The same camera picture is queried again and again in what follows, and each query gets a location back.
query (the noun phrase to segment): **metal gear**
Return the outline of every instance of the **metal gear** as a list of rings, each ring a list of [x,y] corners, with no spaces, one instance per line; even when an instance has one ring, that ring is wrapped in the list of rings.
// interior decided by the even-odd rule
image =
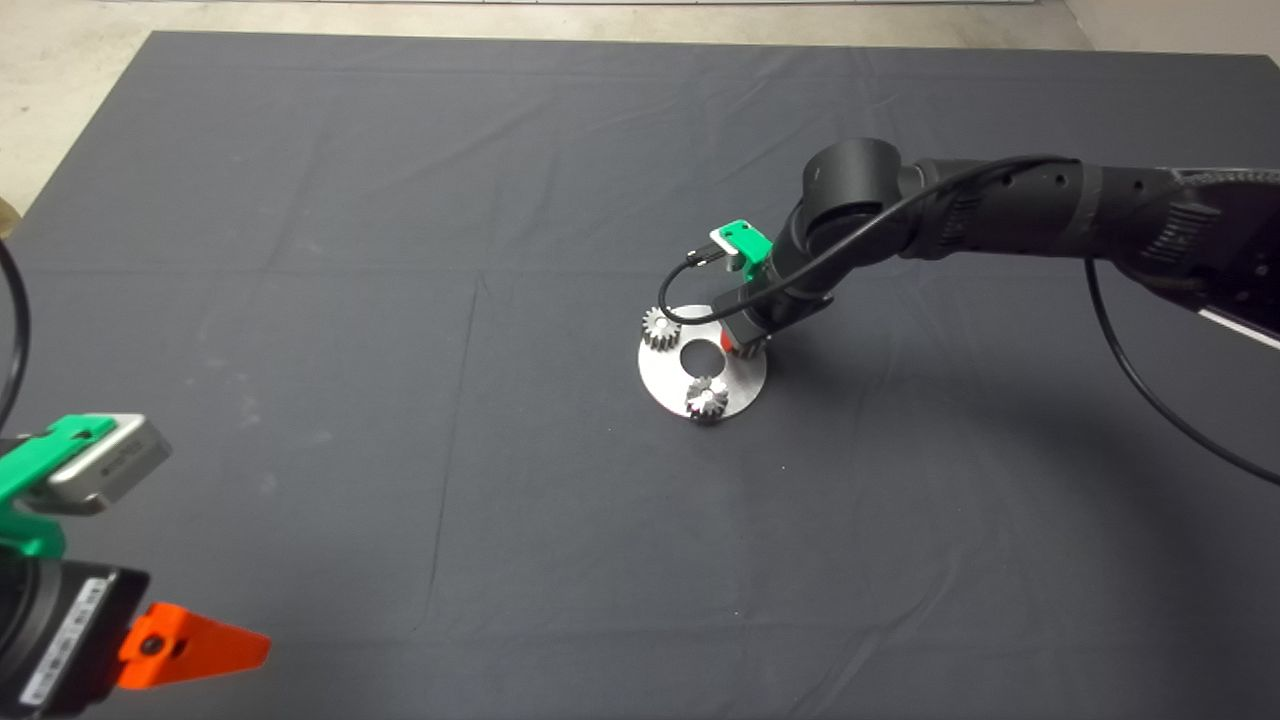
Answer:
[[[721,419],[728,406],[728,386],[719,378],[700,377],[689,383],[685,393],[685,411],[699,424],[712,424]]]
[[[650,307],[640,323],[640,337],[654,350],[671,350],[680,340],[680,323],[672,322],[662,310]]]

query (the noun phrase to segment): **orange plastic piece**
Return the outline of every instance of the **orange plastic piece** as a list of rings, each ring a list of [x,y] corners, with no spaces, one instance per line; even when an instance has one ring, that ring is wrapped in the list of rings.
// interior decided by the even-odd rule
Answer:
[[[261,667],[271,638],[196,615],[168,602],[152,603],[120,646],[124,671],[116,685],[141,691]]]

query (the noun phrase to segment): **white label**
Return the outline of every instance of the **white label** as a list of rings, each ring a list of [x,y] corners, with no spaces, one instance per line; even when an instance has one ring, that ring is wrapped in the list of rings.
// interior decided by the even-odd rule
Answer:
[[[72,603],[63,624],[54,635],[54,642],[49,643],[49,650],[36,665],[36,671],[27,680],[27,687],[18,698],[23,705],[41,706],[49,700],[49,692],[58,684],[58,679],[67,671],[67,661],[76,652],[81,635],[88,628],[88,621],[93,618],[102,596],[106,594],[106,578],[90,578],[81,585],[76,602]]]

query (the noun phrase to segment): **aluminum disc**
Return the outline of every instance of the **aluminum disc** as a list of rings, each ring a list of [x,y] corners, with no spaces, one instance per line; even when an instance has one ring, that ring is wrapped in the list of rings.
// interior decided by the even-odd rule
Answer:
[[[681,315],[705,315],[712,309],[707,305],[684,305],[676,307]],[[756,352],[754,357],[739,357],[721,350],[719,345],[721,324],[707,323],[703,325],[681,325],[680,340],[671,350],[654,350],[640,341],[640,379],[649,395],[659,405],[671,410],[681,418],[687,418],[685,410],[685,396],[690,383],[696,378],[690,375],[685,366],[680,364],[680,354],[689,343],[699,340],[710,342],[724,357],[724,369],[716,378],[728,386],[728,405],[724,407],[722,418],[732,418],[746,410],[760,395],[764,387],[764,375],[768,365],[764,360],[764,351]]]

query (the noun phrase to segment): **green bracket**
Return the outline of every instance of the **green bracket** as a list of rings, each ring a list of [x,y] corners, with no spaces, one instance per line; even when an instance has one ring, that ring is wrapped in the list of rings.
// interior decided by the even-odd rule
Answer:
[[[45,434],[0,456],[0,547],[28,557],[60,557],[67,542],[55,520],[22,512],[13,501],[115,429],[105,415],[65,415]]]
[[[735,264],[741,265],[748,282],[755,279],[755,274],[764,265],[764,259],[773,250],[773,242],[746,220],[733,220],[716,228],[712,231],[712,240],[724,247]]]

